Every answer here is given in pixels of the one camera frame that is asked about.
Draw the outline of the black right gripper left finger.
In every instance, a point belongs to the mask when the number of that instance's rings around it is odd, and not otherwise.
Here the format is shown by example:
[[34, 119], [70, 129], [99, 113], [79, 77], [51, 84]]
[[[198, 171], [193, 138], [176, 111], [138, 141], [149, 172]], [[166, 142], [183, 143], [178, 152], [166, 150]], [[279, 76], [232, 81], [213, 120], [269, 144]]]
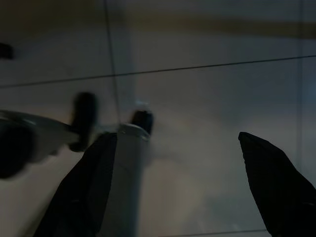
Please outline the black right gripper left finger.
[[33, 237], [96, 237], [111, 189], [116, 133], [101, 134], [56, 190]]

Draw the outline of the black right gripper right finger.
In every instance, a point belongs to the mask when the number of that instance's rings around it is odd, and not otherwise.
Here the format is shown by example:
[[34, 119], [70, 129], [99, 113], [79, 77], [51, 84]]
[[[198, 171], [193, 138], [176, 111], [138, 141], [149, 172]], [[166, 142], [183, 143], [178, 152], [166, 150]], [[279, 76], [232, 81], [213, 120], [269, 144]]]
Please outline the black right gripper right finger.
[[249, 187], [272, 237], [316, 237], [316, 188], [267, 140], [240, 132]]

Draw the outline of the black chair caster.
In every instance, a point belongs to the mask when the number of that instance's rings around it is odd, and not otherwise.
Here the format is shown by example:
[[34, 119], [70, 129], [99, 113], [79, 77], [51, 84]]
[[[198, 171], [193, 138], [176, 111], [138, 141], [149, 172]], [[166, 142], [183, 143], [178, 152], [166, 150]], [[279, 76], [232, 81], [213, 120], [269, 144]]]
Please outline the black chair caster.
[[13, 57], [13, 47], [5, 43], [0, 43], [0, 59], [13, 59]]
[[148, 110], [136, 110], [130, 123], [144, 129], [151, 135], [154, 124], [154, 115]]

